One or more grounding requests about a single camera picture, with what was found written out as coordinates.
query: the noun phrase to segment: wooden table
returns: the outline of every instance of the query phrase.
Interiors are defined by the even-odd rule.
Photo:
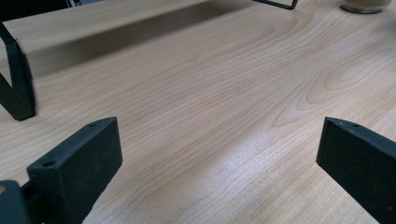
[[[6,22],[32,67],[38,115],[0,110],[0,179],[23,184],[31,162],[117,116],[124,163],[85,223],[375,223],[315,159],[326,116],[396,139],[396,6],[184,4],[70,34],[56,20],[40,29],[48,15]]]

